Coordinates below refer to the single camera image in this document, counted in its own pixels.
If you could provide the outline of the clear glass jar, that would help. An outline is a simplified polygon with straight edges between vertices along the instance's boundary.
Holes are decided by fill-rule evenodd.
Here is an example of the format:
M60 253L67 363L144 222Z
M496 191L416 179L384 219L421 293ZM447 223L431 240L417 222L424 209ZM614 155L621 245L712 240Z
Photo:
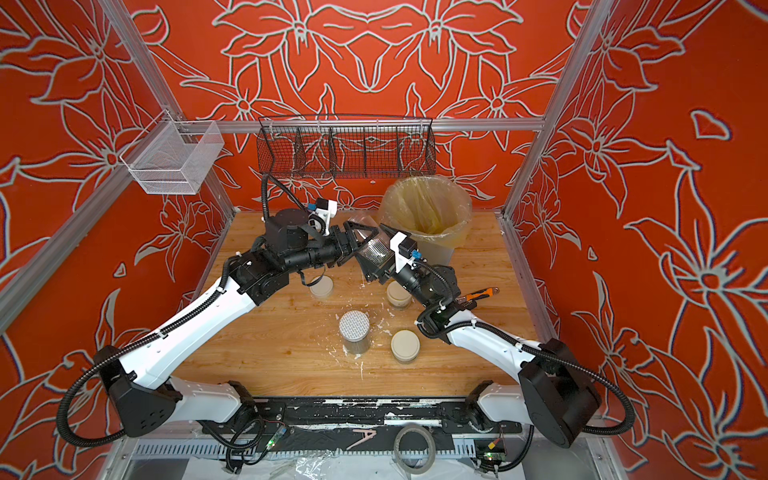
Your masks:
M373 270L384 267L393 259L389 247L389 236L385 234L370 217L353 217L350 222L355 225L354 233L360 249L357 258Z

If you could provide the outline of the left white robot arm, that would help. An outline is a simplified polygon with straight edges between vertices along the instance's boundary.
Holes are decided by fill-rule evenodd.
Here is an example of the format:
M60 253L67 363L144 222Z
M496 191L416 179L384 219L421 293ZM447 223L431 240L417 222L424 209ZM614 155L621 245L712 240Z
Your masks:
M217 284L134 348L102 350L100 375L126 436L146 435L166 423L199 421L238 428L256 418L255 401L239 382L185 381L174 372L220 330L287 286L292 273L342 265L377 236L375 226L347 221L299 248L278 249L260 236L230 257Z

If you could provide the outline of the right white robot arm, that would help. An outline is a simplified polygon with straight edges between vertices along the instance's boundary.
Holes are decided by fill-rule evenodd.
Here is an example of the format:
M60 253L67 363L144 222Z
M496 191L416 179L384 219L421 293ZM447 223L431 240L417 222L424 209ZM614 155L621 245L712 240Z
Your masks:
M482 321L474 304L462 299L454 269L429 264L409 234L384 224L347 225L366 279L392 280L422 304L417 325L424 336L470 351L514 380L512 386L490 383L479 389L482 417L529 424L561 448L586 432L599 396L588 371L563 343L526 340Z

